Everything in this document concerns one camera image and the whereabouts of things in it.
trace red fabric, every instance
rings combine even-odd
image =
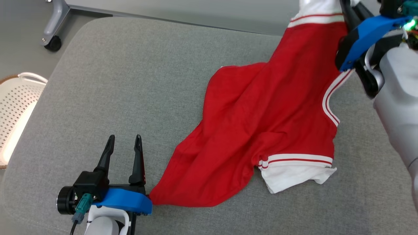
[[[243,189],[260,160],[279,153],[334,157],[325,92],[344,22],[288,28],[267,63],[227,66],[211,78],[203,120],[175,149],[153,204],[215,206]]]

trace laundry basket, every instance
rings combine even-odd
[[[0,79],[0,169],[6,168],[47,79],[21,73]]]

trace white trim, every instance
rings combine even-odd
[[[322,109],[324,110],[324,113],[329,117],[329,119],[336,125],[340,123],[340,120],[337,118],[337,116],[331,111],[331,108],[329,106],[329,100],[332,96],[332,94],[340,88],[345,81],[351,76],[351,71],[345,71],[342,72],[328,87],[328,89],[325,92],[325,95],[322,99]]]
[[[332,166],[332,158],[313,154],[285,153],[275,154],[268,157],[267,161],[259,161],[258,168],[265,170],[270,166],[291,166],[291,165],[310,165],[310,166]]]
[[[316,24],[328,24],[334,22],[344,22],[344,16],[342,15],[309,15],[303,16],[303,18],[291,21],[288,25],[288,28],[298,26],[306,23],[316,23]]]

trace black wheel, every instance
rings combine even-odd
[[[48,45],[44,46],[48,51],[56,52],[58,51],[62,46],[61,39],[55,35],[51,38]]]

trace garment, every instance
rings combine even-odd
[[[329,98],[349,77],[334,65],[347,29],[338,0],[300,5],[269,62],[222,67],[210,79],[203,119],[176,147],[153,204],[215,206],[243,189],[255,166],[271,193],[322,184],[336,170],[339,120]]]

